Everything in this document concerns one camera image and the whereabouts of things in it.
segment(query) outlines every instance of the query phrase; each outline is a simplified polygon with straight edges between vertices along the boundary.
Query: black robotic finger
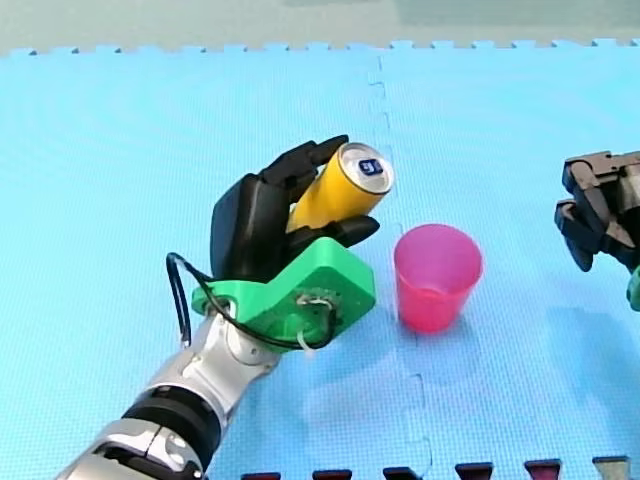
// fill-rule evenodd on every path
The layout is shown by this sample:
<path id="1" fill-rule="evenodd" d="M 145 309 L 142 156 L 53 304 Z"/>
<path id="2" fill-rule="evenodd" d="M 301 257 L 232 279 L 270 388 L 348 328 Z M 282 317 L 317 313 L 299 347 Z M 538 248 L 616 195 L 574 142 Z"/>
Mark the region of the black robotic finger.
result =
<path id="1" fill-rule="evenodd" d="M 556 205 L 555 223 L 578 267 L 583 272 L 591 270 L 593 256 L 600 251 L 602 235 L 589 228 L 573 200 Z"/>
<path id="2" fill-rule="evenodd" d="M 562 180 L 587 225 L 603 234 L 609 226 L 611 211 L 592 166 L 583 160 L 568 160 Z"/>
<path id="3" fill-rule="evenodd" d="M 325 140 L 311 150 L 311 162 L 317 167 L 326 165 L 329 163 L 329 160 L 331 160 L 331 157 L 333 157 L 333 154 L 336 153 L 338 148 L 348 141 L 348 135 L 339 135 L 337 137 L 330 138 L 329 140 Z"/>
<path id="4" fill-rule="evenodd" d="M 349 141 L 340 135 L 320 144 L 309 141 L 280 155 L 259 176 L 267 184 L 280 187 L 289 194 L 289 203 L 295 203 L 318 174 L 318 167 L 329 161 L 334 152 Z"/>
<path id="5" fill-rule="evenodd" d="M 320 237 L 333 238 L 343 247 L 349 248 L 366 240 L 380 228 L 380 224 L 367 215 L 357 215 L 340 222 L 330 222 L 324 227 L 302 227 L 287 234 L 285 252 L 282 255 L 284 268 Z"/>
<path id="6" fill-rule="evenodd" d="M 616 220 L 612 220 L 604 236 L 601 250 L 622 263 L 630 271 L 640 263 L 640 252 L 629 232 Z"/>

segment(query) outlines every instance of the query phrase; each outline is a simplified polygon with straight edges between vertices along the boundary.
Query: blue label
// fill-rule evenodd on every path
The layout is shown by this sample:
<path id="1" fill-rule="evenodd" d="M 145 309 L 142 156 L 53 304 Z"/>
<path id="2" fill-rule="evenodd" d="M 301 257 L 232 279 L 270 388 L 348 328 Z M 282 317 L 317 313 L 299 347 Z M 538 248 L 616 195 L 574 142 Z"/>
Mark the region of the blue label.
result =
<path id="1" fill-rule="evenodd" d="M 358 162 L 358 166 L 360 167 L 360 171 L 367 177 L 371 177 L 372 175 L 380 175 L 383 171 L 382 165 L 380 165 L 380 162 L 378 162 L 375 158 L 360 160 Z"/>

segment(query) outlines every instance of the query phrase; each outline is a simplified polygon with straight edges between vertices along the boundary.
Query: robotic arm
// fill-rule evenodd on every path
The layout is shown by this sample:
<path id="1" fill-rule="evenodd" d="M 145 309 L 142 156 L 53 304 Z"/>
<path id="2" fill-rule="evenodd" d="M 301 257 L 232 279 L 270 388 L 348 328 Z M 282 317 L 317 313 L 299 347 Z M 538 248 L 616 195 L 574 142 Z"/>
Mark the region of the robotic arm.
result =
<path id="1" fill-rule="evenodd" d="M 557 204 L 555 223 L 578 267 L 599 252 L 631 272 L 627 300 L 640 311 L 640 152 L 599 152 L 565 161 L 562 183 L 573 199 Z"/>
<path id="2" fill-rule="evenodd" d="M 347 247 L 378 229 L 374 219 L 287 231 L 291 205 L 346 142 L 307 142 L 233 185 L 213 209 L 212 276 L 167 256 L 182 348 L 58 480 L 206 479 L 251 383 L 286 352 L 327 345 L 373 307 L 373 273 Z M 191 307 L 204 320 L 193 335 L 178 267 L 199 284 Z"/>

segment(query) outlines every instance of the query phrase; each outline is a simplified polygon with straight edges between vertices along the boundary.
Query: pink plastic cup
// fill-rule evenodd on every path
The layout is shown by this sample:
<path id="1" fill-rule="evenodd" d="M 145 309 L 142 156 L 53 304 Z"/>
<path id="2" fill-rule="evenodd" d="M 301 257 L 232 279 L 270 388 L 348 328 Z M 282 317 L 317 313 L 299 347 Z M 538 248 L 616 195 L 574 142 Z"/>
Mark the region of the pink plastic cup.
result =
<path id="1" fill-rule="evenodd" d="M 447 225 L 408 231 L 398 241 L 393 260 L 398 315 L 420 333 L 449 328 L 482 275 L 478 246 Z"/>

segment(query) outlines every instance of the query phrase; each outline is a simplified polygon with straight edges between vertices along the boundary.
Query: cup rim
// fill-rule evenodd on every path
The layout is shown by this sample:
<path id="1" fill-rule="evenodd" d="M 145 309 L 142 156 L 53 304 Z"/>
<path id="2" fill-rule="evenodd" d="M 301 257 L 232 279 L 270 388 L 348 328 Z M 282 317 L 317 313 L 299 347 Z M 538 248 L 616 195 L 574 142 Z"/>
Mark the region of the cup rim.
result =
<path id="1" fill-rule="evenodd" d="M 423 289 L 423 288 L 417 287 L 414 284 L 412 284 L 411 282 L 409 282 L 407 280 L 407 278 L 404 275 L 402 275 L 402 273 L 400 271 L 398 271 L 398 267 L 397 267 L 398 246 L 400 245 L 400 242 L 402 241 L 402 239 L 405 236 L 409 235 L 414 230 L 423 229 L 423 228 L 429 228 L 429 227 L 444 227 L 444 228 L 446 228 L 448 230 L 453 230 L 456 233 L 461 234 L 469 242 L 469 244 L 473 247 L 473 249 L 478 254 L 479 266 L 478 266 L 477 273 L 473 276 L 473 278 L 469 282 L 465 282 L 465 285 L 463 287 L 457 288 L 454 292 L 435 292 L 434 290 Z M 460 229 L 458 229 L 458 228 L 456 228 L 456 227 L 454 227 L 452 225 L 447 225 L 447 224 L 444 224 L 444 223 L 426 223 L 426 224 L 418 225 L 418 226 L 415 226 L 415 227 L 411 228 L 410 230 L 408 230 L 406 233 L 404 233 L 400 237 L 400 240 L 398 240 L 398 242 L 396 242 L 396 245 L 395 245 L 395 247 L 393 249 L 393 268 L 394 268 L 396 276 L 400 279 L 400 281 L 402 281 L 404 286 L 407 287 L 410 291 L 412 291 L 412 292 L 414 292 L 416 294 L 420 294 L 421 296 L 431 297 L 431 298 L 434 298 L 434 299 L 436 297 L 439 297 L 439 298 L 458 297 L 458 296 L 464 294 L 465 292 L 468 292 L 472 288 L 474 288 L 475 285 L 480 280 L 480 278 L 482 278 L 482 275 L 484 273 L 484 256 L 482 255 L 482 250 L 480 250 L 480 247 L 478 246 L 478 244 L 466 232 L 464 232 L 464 231 L 462 231 L 462 230 L 460 230 Z"/>

